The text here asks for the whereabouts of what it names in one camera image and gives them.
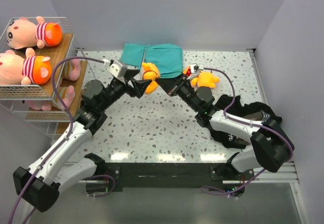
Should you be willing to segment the orange bear polka dress front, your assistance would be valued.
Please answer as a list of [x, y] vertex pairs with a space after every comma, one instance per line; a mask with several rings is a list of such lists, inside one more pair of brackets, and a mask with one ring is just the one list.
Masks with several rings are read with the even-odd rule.
[[155, 81], [158, 78], [160, 78], [160, 72], [157, 66], [153, 63], [143, 62], [141, 65], [141, 79], [151, 80], [151, 83], [145, 90], [145, 94], [149, 95], [158, 88], [158, 84]]

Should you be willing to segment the orange bear polka dress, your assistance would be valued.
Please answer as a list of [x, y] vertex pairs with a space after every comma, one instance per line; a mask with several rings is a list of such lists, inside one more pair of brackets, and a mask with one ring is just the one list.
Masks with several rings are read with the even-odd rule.
[[157, 66], [153, 63], [143, 62], [141, 65], [141, 79], [151, 80], [151, 83], [145, 90], [145, 94], [149, 95], [158, 88], [158, 84], [155, 81], [158, 78], [160, 78], [160, 72]]
[[205, 86], [209, 88], [215, 88], [216, 84], [220, 82], [220, 79], [216, 77], [214, 74], [212, 74], [211, 72], [207, 72], [203, 70], [200, 72], [198, 77], [189, 80], [189, 82], [192, 87]]

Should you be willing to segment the orange bear polka dress back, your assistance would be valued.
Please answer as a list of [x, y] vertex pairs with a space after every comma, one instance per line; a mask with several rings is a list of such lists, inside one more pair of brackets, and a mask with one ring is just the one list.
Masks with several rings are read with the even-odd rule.
[[220, 79], [216, 77], [214, 74], [212, 74], [211, 72], [207, 72], [203, 70], [200, 72], [198, 77], [189, 80], [189, 82], [192, 87], [205, 86], [209, 88], [215, 88], [216, 84], [220, 82]]

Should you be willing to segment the pink pig striped shirt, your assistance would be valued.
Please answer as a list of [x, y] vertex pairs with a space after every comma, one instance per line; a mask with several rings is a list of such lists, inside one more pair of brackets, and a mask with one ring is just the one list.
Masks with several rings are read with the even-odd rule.
[[70, 80], [70, 81], [76, 81], [78, 80], [81, 72], [81, 65], [79, 59], [71, 59], [67, 62], [65, 62], [62, 76], [64, 79]]

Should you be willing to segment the pink pig toy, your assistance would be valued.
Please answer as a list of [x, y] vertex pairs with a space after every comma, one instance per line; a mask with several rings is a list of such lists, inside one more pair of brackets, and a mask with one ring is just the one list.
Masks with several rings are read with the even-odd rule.
[[[65, 87], [59, 87], [57, 88], [57, 91], [67, 108], [70, 108], [75, 97], [74, 86], [69, 85]], [[27, 100], [25, 101], [25, 103], [31, 109], [36, 111], [51, 111], [53, 107], [57, 109], [64, 109], [64, 106], [57, 96], [54, 96], [52, 100]]]

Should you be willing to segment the face-up doll orange hat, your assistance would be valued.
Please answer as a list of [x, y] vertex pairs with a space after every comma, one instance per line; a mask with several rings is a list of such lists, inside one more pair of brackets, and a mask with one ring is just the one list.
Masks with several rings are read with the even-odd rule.
[[1, 53], [1, 85], [42, 85], [52, 76], [50, 57], [37, 56], [34, 49], [27, 48], [26, 57], [12, 50]]

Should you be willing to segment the black-haired doll orange pants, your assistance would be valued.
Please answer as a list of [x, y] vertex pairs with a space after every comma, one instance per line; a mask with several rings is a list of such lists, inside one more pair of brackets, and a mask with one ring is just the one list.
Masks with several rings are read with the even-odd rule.
[[44, 17], [36, 17], [37, 24], [26, 17], [9, 23], [6, 32], [7, 45], [15, 50], [57, 46], [63, 37], [59, 23], [47, 22]]

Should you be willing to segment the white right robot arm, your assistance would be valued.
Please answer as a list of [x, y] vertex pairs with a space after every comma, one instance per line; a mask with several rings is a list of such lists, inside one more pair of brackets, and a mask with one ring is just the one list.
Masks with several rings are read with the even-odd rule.
[[277, 172], [292, 158], [295, 147], [275, 120], [254, 121], [224, 113], [213, 103], [215, 98], [209, 87], [194, 89], [184, 75], [156, 82], [169, 96], [179, 96], [194, 110], [197, 123], [207, 128], [214, 140], [227, 148], [241, 150], [241, 146], [229, 139], [233, 136], [252, 146], [227, 161], [225, 173], [229, 179], [237, 180], [244, 171], [257, 167]]

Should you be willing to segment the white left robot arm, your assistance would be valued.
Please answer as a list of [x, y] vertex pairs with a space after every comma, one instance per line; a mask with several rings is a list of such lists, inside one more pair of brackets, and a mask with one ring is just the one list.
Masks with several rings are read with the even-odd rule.
[[73, 152], [89, 140], [107, 119], [105, 110], [124, 94], [142, 97], [152, 79], [136, 80], [138, 70], [127, 70], [114, 77], [108, 86], [99, 80], [86, 83], [79, 111], [66, 132], [28, 168], [18, 167], [13, 173], [17, 195], [40, 212], [50, 209], [59, 197], [61, 183], [54, 179]]

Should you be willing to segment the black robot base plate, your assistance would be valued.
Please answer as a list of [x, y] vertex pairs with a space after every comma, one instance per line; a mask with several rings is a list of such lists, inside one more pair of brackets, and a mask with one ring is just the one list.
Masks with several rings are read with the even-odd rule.
[[94, 161], [98, 180], [104, 183], [96, 188], [86, 184], [86, 190], [104, 191], [113, 188], [121, 192], [124, 188], [200, 188], [212, 186], [232, 190], [234, 184], [224, 181], [246, 183], [254, 176], [249, 169], [243, 173], [234, 170], [228, 163], [118, 163], [105, 162], [94, 153], [85, 155]]

